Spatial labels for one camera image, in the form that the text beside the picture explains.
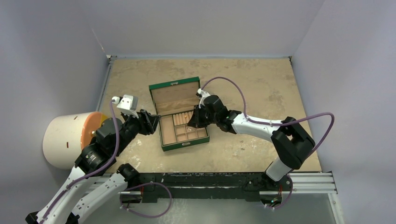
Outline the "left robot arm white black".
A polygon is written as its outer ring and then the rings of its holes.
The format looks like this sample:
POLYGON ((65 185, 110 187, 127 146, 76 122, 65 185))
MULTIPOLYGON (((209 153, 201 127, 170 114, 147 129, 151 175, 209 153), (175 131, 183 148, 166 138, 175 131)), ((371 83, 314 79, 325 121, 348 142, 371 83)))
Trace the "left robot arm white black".
POLYGON ((112 116, 102 123, 91 143, 77 157, 71 173, 56 195, 42 210, 29 213, 25 218, 26 223, 81 224, 120 191, 138 188, 140 174, 127 163, 120 165, 95 190, 86 193, 138 134, 154 134, 161 119, 159 115, 152 115, 146 110, 122 116, 124 122, 112 116))

